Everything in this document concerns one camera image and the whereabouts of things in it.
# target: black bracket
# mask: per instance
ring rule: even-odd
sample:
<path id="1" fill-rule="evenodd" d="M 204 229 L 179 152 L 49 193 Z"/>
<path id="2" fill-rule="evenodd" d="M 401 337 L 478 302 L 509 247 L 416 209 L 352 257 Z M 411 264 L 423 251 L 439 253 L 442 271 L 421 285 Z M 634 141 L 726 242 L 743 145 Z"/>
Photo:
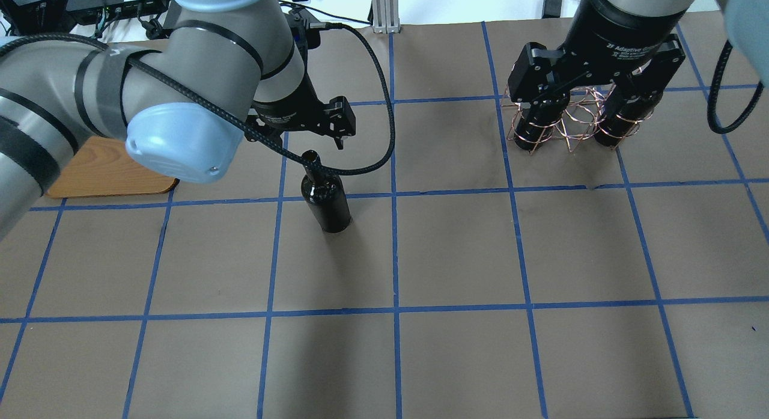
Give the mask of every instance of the black bracket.
<path id="1" fill-rule="evenodd" d="M 321 46 L 321 27 L 325 27 L 325 24 L 305 8 L 292 7 L 284 16 L 306 65 L 307 51 Z"/>
<path id="2" fill-rule="evenodd" d="M 563 55 L 561 50 L 550 51 L 534 41 L 527 43 L 508 78 L 510 99 L 513 102 L 531 102 L 544 93 L 560 97 L 561 93 L 555 93 L 554 89 L 561 83 L 556 66 Z"/>
<path id="3" fill-rule="evenodd" d="M 329 103 L 323 105 L 321 110 L 322 117 L 315 127 L 302 127 L 298 129 L 275 129 L 264 125 L 259 120 L 258 115 L 248 115 L 246 124 L 252 127 L 253 131 L 266 136 L 273 142 L 282 145 L 281 134 L 283 132 L 310 131 L 320 136 L 330 136 L 334 139 L 339 150 L 344 148 L 344 140 L 350 136 L 355 136 L 355 114 L 352 112 L 350 102 L 344 96 L 337 96 Z M 246 139 L 255 142 L 256 137 L 246 135 Z"/>

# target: wooden board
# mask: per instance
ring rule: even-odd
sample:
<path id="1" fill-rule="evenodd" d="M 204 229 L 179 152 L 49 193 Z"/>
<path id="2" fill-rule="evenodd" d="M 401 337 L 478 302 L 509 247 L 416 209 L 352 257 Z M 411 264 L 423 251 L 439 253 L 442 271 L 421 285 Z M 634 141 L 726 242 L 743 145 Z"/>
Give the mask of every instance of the wooden board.
<path id="1" fill-rule="evenodd" d="M 126 153 L 122 141 L 93 137 L 61 172 L 51 198 L 164 194 L 178 180 L 147 170 Z"/>

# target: dark glass bottle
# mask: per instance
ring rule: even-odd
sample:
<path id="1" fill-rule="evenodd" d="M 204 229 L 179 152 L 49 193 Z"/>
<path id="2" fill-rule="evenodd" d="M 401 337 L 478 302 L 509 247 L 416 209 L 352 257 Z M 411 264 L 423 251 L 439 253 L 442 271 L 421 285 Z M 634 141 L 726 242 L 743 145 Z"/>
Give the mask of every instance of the dark glass bottle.
<path id="1" fill-rule="evenodd" d="M 305 151 L 302 158 L 313 164 L 321 163 L 321 157 L 313 150 Z M 341 178 L 308 167 L 305 167 L 305 172 L 307 174 L 302 179 L 302 197 L 310 206 L 310 211 L 326 233 L 340 233 L 352 220 Z"/>

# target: robotic arm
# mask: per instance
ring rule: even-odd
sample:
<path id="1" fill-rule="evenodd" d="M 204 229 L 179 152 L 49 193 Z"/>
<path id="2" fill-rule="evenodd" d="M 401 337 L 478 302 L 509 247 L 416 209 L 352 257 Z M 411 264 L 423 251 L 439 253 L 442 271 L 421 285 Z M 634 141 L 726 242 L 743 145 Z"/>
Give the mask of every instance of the robotic arm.
<path id="1" fill-rule="evenodd" d="M 521 120 L 515 124 L 511 139 L 523 150 L 535 151 L 561 125 L 571 90 L 613 85 L 588 136 L 616 147 L 638 123 L 650 117 L 685 60 L 678 36 L 670 32 L 692 2 L 582 0 L 561 46 L 549 50 L 543 44 L 528 43 L 517 58 L 508 90 L 510 99 L 520 107 Z M 750 38 L 757 31 L 754 28 L 744 29 L 750 25 L 746 18 L 756 19 L 759 26 L 769 25 L 769 21 L 758 21 L 767 18 L 766 12 L 750 0 L 728 2 L 722 6 L 730 38 L 741 39 L 753 65 L 766 77 L 769 63 L 760 51 L 766 49 L 766 42 Z"/>
<path id="2" fill-rule="evenodd" d="M 0 38 L 0 239 L 91 136 L 124 140 L 140 164 L 196 183 L 226 173 L 244 133 L 315 176 L 387 161 L 392 150 L 336 170 L 281 148 L 294 130 L 341 148 L 355 119 L 343 96 L 318 100 L 278 0 L 177 1 L 184 10 L 163 53 L 72 35 Z M 261 123 L 247 126 L 252 108 Z"/>

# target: black cylinder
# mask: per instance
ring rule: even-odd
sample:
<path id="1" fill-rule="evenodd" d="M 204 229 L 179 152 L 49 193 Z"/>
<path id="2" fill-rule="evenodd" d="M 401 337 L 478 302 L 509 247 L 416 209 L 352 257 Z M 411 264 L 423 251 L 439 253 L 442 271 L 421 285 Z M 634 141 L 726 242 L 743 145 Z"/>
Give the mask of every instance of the black cylinder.
<path id="1" fill-rule="evenodd" d="M 564 109 L 569 104 L 569 95 L 564 94 L 557 101 L 546 100 L 532 105 L 521 113 L 521 120 L 515 127 L 515 144 L 523 150 L 536 150 L 541 139 L 547 139 L 546 132 L 553 129 L 548 126 L 561 119 Z"/>
<path id="2" fill-rule="evenodd" d="M 313 129 L 324 118 L 323 102 L 319 101 L 310 77 L 305 77 L 290 95 L 275 102 L 254 101 L 259 118 L 272 129 Z"/>
<path id="3" fill-rule="evenodd" d="M 648 61 L 683 14 L 638 16 L 608 0 L 581 0 L 561 46 L 565 62 L 589 69 L 596 83 L 608 82 L 615 72 L 631 72 Z"/>
<path id="4" fill-rule="evenodd" d="M 617 146 L 637 126 L 638 120 L 649 117 L 660 99 L 662 93 L 627 98 L 616 87 L 604 103 L 599 125 L 601 129 L 595 133 L 595 140 L 607 147 Z"/>
<path id="5" fill-rule="evenodd" d="M 313 164 L 321 163 L 321 157 L 313 150 L 305 151 L 302 158 Z M 305 178 L 302 179 L 302 197 L 321 224 L 321 229 L 326 233 L 344 231 L 350 225 L 352 216 L 341 178 L 308 167 L 305 167 L 305 173 Z"/>

